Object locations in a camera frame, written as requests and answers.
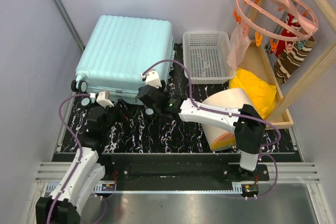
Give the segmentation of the light blue hard-shell suitcase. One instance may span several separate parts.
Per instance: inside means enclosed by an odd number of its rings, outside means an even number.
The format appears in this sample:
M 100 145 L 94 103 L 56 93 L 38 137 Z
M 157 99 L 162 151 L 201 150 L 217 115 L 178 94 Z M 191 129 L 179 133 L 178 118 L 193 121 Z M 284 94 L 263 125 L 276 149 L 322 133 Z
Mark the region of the light blue hard-shell suitcase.
M 110 100 L 142 105 L 137 94 L 141 74 L 154 69 L 168 81 L 174 58 L 172 24 L 167 20 L 101 15 L 76 67 L 71 89 L 108 90 Z

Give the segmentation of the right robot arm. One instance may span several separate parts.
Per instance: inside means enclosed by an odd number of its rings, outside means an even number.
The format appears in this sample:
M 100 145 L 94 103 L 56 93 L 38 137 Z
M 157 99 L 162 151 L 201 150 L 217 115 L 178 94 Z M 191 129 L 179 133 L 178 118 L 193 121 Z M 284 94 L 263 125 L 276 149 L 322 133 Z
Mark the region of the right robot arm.
M 138 99 L 163 118 L 200 123 L 212 150 L 226 148 L 233 140 L 240 150 L 239 176 L 244 180 L 256 176 L 266 123 L 244 89 L 227 89 L 203 102 L 196 102 L 192 98 L 170 95 L 162 88 L 145 85 L 139 88 Z

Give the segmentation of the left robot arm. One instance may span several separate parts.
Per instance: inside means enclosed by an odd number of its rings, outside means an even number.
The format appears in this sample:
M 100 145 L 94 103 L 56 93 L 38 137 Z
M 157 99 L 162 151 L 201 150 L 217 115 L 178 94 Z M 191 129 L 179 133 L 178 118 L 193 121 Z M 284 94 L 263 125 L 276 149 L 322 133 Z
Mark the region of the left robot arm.
M 86 201 L 100 180 L 117 180 L 111 157 L 102 152 L 112 126 L 128 122 L 127 103 L 118 99 L 111 106 L 96 105 L 88 110 L 86 131 L 76 155 L 61 182 L 35 206 L 37 223 L 80 223 Z

